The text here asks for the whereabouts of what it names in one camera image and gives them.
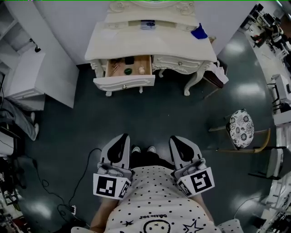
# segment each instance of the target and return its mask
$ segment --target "carved table leg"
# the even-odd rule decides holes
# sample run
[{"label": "carved table leg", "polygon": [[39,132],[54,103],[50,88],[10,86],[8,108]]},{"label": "carved table leg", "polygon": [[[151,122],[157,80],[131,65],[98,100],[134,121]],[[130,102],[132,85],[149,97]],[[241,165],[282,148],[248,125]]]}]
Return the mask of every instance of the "carved table leg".
[{"label": "carved table leg", "polygon": [[160,77],[160,78],[164,77],[164,76],[163,76],[163,72],[164,72],[164,71],[165,71],[165,69],[160,69],[160,71],[159,71],[159,77]]},{"label": "carved table leg", "polygon": [[199,69],[197,72],[195,72],[193,74],[190,81],[187,82],[186,86],[184,87],[184,95],[185,96],[190,95],[189,88],[194,86],[196,83],[198,83],[203,78],[204,72],[205,72],[204,69]]},{"label": "carved table leg", "polygon": [[110,97],[110,96],[112,96],[112,92],[111,92],[111,91],[107,91],[105,95],[106,95],[107,97]]}]

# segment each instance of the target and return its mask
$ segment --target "white wall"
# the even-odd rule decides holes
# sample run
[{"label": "white wall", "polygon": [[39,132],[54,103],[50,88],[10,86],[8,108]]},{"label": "white wall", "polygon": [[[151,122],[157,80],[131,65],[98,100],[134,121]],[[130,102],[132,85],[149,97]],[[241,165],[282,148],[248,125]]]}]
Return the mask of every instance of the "white wall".
[{"label": "white wall", "polygon": [[[260,3],[264,7],[262,11],[265,13],[269,13],[271,16],[276,16],[280,19],[284,15],[282,7],[280,7],[276,1],[259,1],[258,3]],[[274,15],[274,12],[276,10],[278,10],[278,15]]]},{"label": "white wall", "polygon": [[[109,1],[35,1],[55,37],[76,64],[88,63],[86,49],[97,21],[103,21]],[[196,1],[196,17],[218,54],[247,17],[255,1]]]}]

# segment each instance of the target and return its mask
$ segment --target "blue cloth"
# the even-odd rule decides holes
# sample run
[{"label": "blue cloth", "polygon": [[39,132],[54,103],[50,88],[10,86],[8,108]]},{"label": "blue cloth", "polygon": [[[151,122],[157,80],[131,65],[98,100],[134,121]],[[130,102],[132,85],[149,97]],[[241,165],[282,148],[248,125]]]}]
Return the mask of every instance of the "blue cloth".
[{"label": "blue cloth", "polygon": [[205,39],[208,37],[208,35],[204,32],[204,29],[202,28],[201,23],[199,23],[199,27],[197,27],[195,30],[191,32],[193,36],[195,36],[197,39]]}]

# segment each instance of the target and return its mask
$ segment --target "white cabinet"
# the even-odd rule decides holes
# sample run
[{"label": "white cabinet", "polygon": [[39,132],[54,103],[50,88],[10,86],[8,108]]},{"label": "white cabinet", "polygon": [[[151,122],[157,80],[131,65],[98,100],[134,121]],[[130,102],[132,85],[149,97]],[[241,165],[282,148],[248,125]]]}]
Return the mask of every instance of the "white cabinet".
[{"label": "white cabinet", "polygon": [[74,106],[79,70],[33,2],[0,2],[0,72],[5,98],[25,110],[43,110],[45,95]]}]

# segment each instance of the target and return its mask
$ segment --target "person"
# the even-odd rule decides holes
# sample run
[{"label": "person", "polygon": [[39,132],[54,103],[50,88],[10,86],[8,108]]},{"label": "person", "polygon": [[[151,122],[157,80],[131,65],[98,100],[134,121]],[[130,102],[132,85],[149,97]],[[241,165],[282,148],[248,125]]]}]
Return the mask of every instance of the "person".
[{"label": "person", "polygon": [[256,46],[260,48],[268,38],[271,39],[272,43],[280,40],[280,34],[282,32],[282,29],[279,26],[280,23],[280,19],[276,18],[274,25],[272,25],[271,27],[265,26],[264,31],[258,36],[251,36],[253,41],[258,41],[256,43]]},{"label": "person", "polygon": [[31,140],[35,141],[40,130],[39,124],[34,124],[35,113],[32,112],[30,116],[26,116],[9,100],[2,97],[0,97],[0,99],[0,122],[15,123]]},{"label": "person", "polygon": [[[97,233],[210,233],[221,232],[200,194],[187,198],[171,176],[174,165],[159,158],[151,146],[134,147],[130,167],[135,172],[123,200],[102,198],[91,222]],[[227,224],[242,232],[240,224]]]}]

